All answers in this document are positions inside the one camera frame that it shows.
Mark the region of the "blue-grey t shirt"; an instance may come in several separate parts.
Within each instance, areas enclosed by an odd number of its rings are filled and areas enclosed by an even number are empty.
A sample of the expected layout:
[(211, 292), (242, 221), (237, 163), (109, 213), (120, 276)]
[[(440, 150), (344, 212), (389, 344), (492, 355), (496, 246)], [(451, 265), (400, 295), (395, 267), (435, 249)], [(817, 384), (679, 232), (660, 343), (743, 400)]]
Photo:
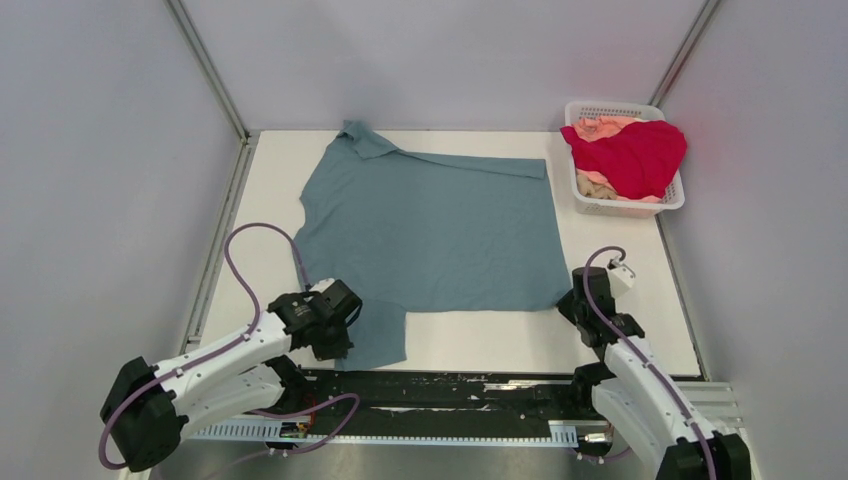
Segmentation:
[(542, 311), (571, 288), (542, 159), (411, 152), (348, 121), (300, 201), (306, 272), (364, 304), (339, 370), (404, 361), (410, 312)]

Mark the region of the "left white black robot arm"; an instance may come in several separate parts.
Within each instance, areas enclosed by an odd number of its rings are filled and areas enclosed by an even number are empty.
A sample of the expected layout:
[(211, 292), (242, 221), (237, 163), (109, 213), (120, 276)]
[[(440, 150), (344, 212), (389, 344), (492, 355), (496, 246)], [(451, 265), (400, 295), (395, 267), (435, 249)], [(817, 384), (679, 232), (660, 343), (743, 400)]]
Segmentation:
[(149, 470), (186, 439), (231, 417), (307, 417), (332, 405), (318, 402), (289, 353), (309, 349), (319, 360), (346, 358), (349, 327), (363, 302), (343, 281), (254, 307), (245, 326), (205, 347), (155, 364), (125, 363), (100, 411), (101, 464), (112, 470)]

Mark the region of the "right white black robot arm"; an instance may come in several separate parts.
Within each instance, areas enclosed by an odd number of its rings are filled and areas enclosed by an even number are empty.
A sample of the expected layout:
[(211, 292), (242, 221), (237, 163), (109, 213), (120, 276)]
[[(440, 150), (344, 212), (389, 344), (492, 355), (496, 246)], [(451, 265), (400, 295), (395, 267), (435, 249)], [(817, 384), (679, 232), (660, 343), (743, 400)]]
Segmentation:
[(658, 364), (645, 332), (618, 311), (612, 270), (579, 267), (556, 304), (597, 360), (578, 367), (569, 398), (584, 417), (600, 415), (656, 479), (751, 479), (748, 446), (723, 433)]

